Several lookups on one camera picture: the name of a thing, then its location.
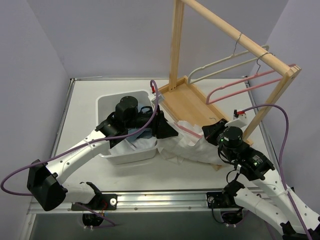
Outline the white skirt front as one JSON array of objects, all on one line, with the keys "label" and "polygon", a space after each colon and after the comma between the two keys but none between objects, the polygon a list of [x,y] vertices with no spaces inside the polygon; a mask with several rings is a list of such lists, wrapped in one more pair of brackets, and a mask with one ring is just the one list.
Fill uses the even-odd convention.
[{"label": "white skirt front", "polygon": [[131,152],[147,151],[155,147],[157,140],[155,137],[151,138],[137,138],[133,142],[124,139],[116,146],[112,147],[109,152],[111,155],[123,155]]}]

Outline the white pleated skirt back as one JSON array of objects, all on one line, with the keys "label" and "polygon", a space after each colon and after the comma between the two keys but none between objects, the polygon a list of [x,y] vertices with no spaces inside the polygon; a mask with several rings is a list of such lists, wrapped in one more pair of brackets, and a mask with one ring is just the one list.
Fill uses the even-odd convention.
[{"label": "white pleated skirt back", "polygon": [[218,147],[206,141],[200,126],[184,120],[176,123],[202,135],[202,138],[194,137],[178,128],[175,122],[170,122],[169,124],[178,132],[178,136],[157,140],[157,149],[162,158],[176,164],[190,160],[217,166],[227,165],[219,158]]}]

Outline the pink hanger back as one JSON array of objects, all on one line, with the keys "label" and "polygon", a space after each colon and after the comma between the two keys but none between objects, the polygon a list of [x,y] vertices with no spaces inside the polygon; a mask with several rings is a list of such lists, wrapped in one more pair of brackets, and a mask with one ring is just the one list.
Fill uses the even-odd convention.
[{"label": "pink hanger back", "polygon": [[179,125],[177,124],[176,122],[174,123],[178,128],[180,128],[181,130],[187,132],[188,134],[190,135],[193,135],[194,137],[198,138],[198,139],[201,139],[202,138],[202,135],[201,134],[198,134],[190,129],[188,129],[187,127],[185,126],[182,126],[182,125]]}]

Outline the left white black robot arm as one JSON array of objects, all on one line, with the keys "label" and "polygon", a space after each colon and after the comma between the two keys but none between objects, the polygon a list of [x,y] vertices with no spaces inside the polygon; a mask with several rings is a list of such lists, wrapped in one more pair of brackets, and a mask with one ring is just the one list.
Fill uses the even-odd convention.
[{"label": "left white black robot arm", "polygon": [[89,160],[122,142],[130,130],[145,129],[157,139],[178,136],[159,107],[138,108],[135,97],[122,97],[115,110],[65,155],[48,163],[34,161],[28,172],[27,189],[45,211],[64,202],[97,209],[103,202],[103,194],[92,182],[66,184],[66,180]]}]

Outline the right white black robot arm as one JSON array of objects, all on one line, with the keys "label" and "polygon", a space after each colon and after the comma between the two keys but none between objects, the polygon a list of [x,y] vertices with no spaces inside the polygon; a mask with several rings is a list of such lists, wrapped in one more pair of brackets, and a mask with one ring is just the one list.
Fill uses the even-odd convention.
[{"label": "right white black robot arm", "polygon": [[318,240],[320,215],[309,208],[288,186],[282,183],[273,163],[260,151],[243,141],[243,131],[227,126],[221,119],[202,127],[204,138],[217,147],[223,162],[234,167],[239,175],[259,187],[272,203],[262,199],[236,179],[221,191],[215,204],[224,208],[242,207],[276,229],[284,240]]}]

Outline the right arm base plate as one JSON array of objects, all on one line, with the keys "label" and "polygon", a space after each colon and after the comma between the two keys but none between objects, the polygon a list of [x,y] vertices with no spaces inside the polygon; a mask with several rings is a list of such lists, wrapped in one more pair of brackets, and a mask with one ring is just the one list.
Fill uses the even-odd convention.
[{"label": "right arm base plate", "polygon": [[228,207],[221,191],[209,191],[206,193],[207,207],[220,209]]}]

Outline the blue denim skirt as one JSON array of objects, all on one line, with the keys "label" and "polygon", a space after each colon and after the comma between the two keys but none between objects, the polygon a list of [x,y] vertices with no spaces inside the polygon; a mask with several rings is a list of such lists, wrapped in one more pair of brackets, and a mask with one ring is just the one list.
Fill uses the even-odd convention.
[{"label": "blue denim skirt", "polygon": [[142,131],[133,134],[131,136],[128,136],[126,138],[127,141],[129,142],[134,142],[136,139],[150,139],[152,138],[152,131],[150,128],[144,128]]}]

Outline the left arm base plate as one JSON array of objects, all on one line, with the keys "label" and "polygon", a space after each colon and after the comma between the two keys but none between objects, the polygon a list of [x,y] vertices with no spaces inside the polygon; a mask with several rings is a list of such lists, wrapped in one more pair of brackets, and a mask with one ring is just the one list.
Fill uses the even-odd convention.
[{"label": "left arm base plate", "polygon": [[115,193],[87,193],[82,194],[75,201],[94,211],[114,211],[117,209],[118,195]]}]

